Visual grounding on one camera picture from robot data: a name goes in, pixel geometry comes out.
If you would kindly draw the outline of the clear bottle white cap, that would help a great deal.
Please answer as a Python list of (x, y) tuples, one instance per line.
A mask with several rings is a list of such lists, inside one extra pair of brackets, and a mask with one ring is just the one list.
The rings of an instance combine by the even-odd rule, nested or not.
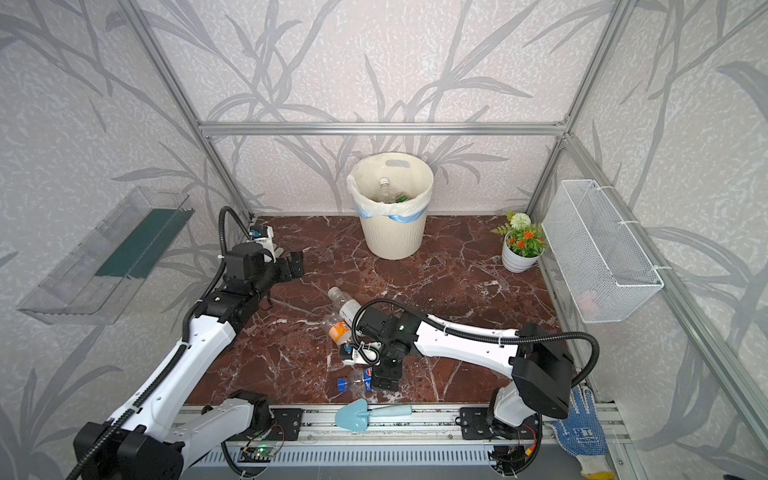
[(379, 179), (379, 198), (380, 202), (384, 204), (392, 204), (396, 202), (395, 192), (392, 190), (390, 180), (387, 177)]

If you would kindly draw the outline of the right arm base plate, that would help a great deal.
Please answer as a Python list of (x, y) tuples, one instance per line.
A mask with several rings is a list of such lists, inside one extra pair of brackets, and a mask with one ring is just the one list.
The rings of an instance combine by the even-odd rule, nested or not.
[(536, 442), (541, 436), (538, 415), (532, 415), (519, 426), (510, 426), (496, 419), (488, 407), (463, 407), (455, 423), (461, 428), (464, 440), (511, 440)]

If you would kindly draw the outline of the crushed clear bottle blue label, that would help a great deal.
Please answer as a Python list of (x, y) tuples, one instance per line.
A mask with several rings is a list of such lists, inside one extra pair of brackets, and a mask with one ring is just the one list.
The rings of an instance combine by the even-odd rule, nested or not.
[(350, 392), (354, 396), (364, 396), (372, 391), (372, 368), (353, 370), (348, 376), (337, 380), (339, 392)]

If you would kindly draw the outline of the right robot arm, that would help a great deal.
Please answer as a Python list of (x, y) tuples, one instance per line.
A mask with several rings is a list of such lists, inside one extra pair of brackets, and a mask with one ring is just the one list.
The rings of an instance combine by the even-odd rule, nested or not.
[(351, 359), (370, 370), (372, 389), (395, 392), (407, 356), (439, 357), (484, 367), (509, 379), (491, 396), (473, 435), (510, 439), (539, 433), (543, 418), (567, 418), (570, 393), (592, 372), (600, 346), (586, 332), (552, 334), (526, 323), (492, 330), (450, 322), (391, 299), (340, 309), (350, 329)]

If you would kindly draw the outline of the clear bottle orange label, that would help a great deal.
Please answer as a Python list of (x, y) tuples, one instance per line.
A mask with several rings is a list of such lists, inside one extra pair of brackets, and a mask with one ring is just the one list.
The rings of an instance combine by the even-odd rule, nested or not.
[(328, 317), (325, 327), (329, 338), (336, 345), (343, 345), (351, 339), (350, 327), (343, 318)]

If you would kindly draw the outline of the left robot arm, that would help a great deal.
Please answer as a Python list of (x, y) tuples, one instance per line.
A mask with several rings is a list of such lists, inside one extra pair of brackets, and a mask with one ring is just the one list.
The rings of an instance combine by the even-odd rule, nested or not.
[(71, 479), (178, 479), (234, 436), (270, 434), (276, 422), (263, 394), (237, 392), (179, 429), (173, 422), (210, 365), (233, 343), (270, 291), (303, 274), (303, 255), (276, 254), (270, 227), (248, 229), (235, 210), (219, 211), (220, 265), (187, 311), (180, 340), (108, 420), (75, 436)]

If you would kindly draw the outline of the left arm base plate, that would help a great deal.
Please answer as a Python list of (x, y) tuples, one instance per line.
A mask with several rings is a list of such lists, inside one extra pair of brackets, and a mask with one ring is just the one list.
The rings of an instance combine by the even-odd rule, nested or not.
[(297, 441), (303, 413), (301, 408), (257, 408), (249, 426), (229, 441)]

